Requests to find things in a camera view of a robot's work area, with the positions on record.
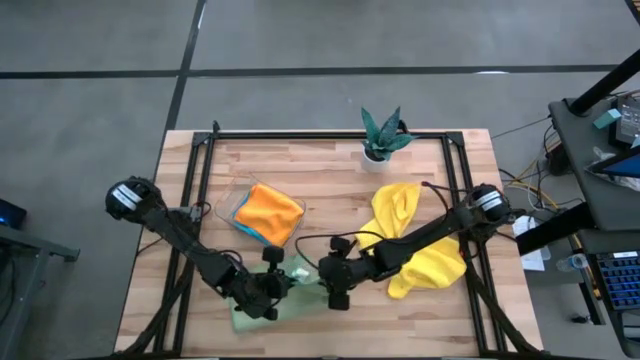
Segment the orange towel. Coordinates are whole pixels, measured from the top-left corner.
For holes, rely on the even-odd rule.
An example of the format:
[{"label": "orange towel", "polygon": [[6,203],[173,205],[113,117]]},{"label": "orange towel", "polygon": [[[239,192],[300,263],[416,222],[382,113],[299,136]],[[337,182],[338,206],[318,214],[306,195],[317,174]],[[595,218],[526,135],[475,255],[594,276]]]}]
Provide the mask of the orange towel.
[{"label": "orange towel", "polygon": [[287,195],[263,184],[254,185],[235,220],[262,235],[272,245],[282,246],[295,230],[304,210]]}]

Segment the teal object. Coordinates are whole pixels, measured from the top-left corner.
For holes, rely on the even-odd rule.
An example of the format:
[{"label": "teal object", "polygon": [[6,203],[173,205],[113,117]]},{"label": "teal object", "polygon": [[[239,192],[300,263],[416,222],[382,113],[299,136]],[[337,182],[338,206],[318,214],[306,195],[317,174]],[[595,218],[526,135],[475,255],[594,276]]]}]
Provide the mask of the teal object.
[{"label": "teal object", "polygon": [[618,109],[611,109],[606,113],[602,114],[602,116],[600,116],[596,121],[594,121],[593,126],[595,126],[598,129],[602,129],[608,126],[609,124],[611,124],[612,122],[620,119],[621,117],[622,117],[622,114],[620,114],[620,111],[618,111]]},{"label": "teal object", "polygon": [[[261,264],[252,269],[251,272],[265,272],[267,267],[267,264]],[[233,310],[237,303],[233,299],[229,299],[233,331],[243,333],[328,309],[329,295],[327,294],[327,289],[318,284],[320,277],[317,271],[311,268],[299,255],[286,258],[280,264],[280,268],[288,276],[297,278],[299,284],[289,289],[288,296],[275,306],[278,309],[278,320],[252,319],[242,311]],[[293,276],[296,273],[306,273],[308,275]]]}]

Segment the wooden tabletop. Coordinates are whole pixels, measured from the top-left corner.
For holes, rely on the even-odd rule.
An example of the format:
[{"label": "wooden tabletop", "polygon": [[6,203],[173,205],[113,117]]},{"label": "wooden tabletop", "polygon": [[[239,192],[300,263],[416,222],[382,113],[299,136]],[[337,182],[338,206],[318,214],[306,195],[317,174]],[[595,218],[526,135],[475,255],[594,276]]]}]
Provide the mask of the wooden tabletop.
[{"label": "wooden tabletop", "polygon": [[[501,187],[489,132],[462,131],[474,184],[484,182]],[[192,134],[193,131],[170,131],[165,139],[156,184],[169,206],[178,206],[180,202]],[[461,182],[458,157],[454,147],[452,150],[457,179]],[[215,204],[234,176],[253,174],[258,180],[306,202],[304,224],[296,235],[309,235],[358,230],[373,217],[370,201],[383,185],[422,180],[447,185],[439,141],[413,141],[393,154],[390,169],[383,174],[363,172],[361,156],[362,145],[357,140],[217,140],[207,200]],[[201,166],[197,169],[192,199],[197,196]],[[423,189],[408,231],[442,213],[438,198]],[[157,235],[145,231],[140,246],[156,238]],[[249,268],[261,262],[262,245],[213,212],[203,221],[200,240],[207,247],[241,252]],[[304,248],[310,256],[320,258],[329,250],[328,240],[309,240]],[[286,251],[295,253],[293,241],[287,243]],[[500,305],[525,338],[542,348],[516,244],[495,237],[488,242],[488,251]],[[161,242],[137,258],[116,350],[131,344],[158,309],[169,253],[169,245]],[[414,289],[402,300],[389,298],[387,285],[388,281],[359,285],[351,292],[351,309],[347,312],[327,310],[236,335],[227,302],[196,276],[183,356],[477,355],[464,278],[447,289]],[[495,349],[488,310],[482,309],[490,348]],[[173,339],[172,329],[170,326],[167,344]]]}]

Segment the keyboard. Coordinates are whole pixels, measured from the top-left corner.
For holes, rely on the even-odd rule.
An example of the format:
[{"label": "keyboard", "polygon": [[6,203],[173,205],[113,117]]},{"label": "keyboard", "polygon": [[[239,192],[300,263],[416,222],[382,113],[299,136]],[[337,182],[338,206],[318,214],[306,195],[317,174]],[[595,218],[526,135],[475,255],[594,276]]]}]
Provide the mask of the keyboard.
[{"label": "keyboard", "polygon": [[613,310],[640,309],[640,256],[636,251],[597,254]]}]

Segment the concrete floor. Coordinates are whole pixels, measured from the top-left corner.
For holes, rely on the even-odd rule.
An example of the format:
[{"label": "concrete floor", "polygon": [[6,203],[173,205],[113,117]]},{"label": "concrete floor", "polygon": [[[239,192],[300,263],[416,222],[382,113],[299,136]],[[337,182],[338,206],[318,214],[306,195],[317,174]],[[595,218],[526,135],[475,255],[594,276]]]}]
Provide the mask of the concrete floor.
[{"label": "concrete floor", "polygon": [[[195,6],[0,0],[0,72],[177,69]],[[638,31],[623,0],[209,0],[192,68],[615,64],[640,47]],[[354,128],[360,106],[383,115],[401,105],[414,128],[497,134],[546,116],[549,101],[603,75],[190,79],[176,128],[213,119],[226,129]],[[140,229],[113,221],[103,198],[123,177],[153,175],[175,83],[0,80],[0,197],[29,210],[27,231],[82,248],[73,265],[53,262],[20,358],[112,351]],[[640,78],[624,88],[640,88]],[[496,139],[499,165],[522,170],[547,126]],[[579,195],[571,176],[549,177],[544,189],[558,201]],[[585,311],[577,285],[531,293],[547,350],[626,358],[610,327],[566,321]]]}]

